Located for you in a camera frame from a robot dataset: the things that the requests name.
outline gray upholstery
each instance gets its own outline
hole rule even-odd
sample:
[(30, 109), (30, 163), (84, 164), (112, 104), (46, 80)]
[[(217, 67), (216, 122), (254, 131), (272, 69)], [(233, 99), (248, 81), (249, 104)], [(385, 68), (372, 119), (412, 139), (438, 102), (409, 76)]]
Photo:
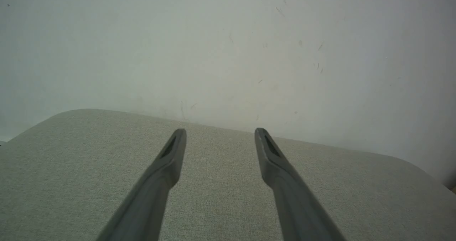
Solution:
[[(0, 239), (93, 240), (177, 128), (187, 149), (161, 240), (282, 239), (253, 133), (95, 109), (0, 147)], [(348, 240), (455, 239), (456, 196), (410, 163), (275, 140)]]

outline wall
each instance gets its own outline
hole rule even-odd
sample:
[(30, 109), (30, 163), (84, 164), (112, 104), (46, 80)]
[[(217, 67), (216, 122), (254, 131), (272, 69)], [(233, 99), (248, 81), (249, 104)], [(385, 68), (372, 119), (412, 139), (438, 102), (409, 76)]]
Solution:
[(1, 0), (0, 136), (104, 108), (456, 177), (455, 0)]

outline white wall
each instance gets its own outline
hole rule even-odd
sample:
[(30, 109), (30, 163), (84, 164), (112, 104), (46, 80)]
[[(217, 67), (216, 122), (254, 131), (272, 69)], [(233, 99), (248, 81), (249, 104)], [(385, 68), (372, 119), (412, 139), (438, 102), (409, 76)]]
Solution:
[(449, 185), (455, 5), (1, 0), (0, 136), (104, 108), (393, 155)]

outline gray fabric surface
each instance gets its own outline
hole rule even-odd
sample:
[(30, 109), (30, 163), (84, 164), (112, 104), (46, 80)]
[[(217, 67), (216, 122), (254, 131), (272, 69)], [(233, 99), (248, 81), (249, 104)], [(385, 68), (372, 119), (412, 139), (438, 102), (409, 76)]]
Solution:
[[(253, 133), (94, 109), (0, 147), (0, 239), (93, 240), (177, 128), (187, 149), (161, 240), (282, 239)], [(417, 167), (275, 140), (348, 240), (455, 239), (456, 196)]]

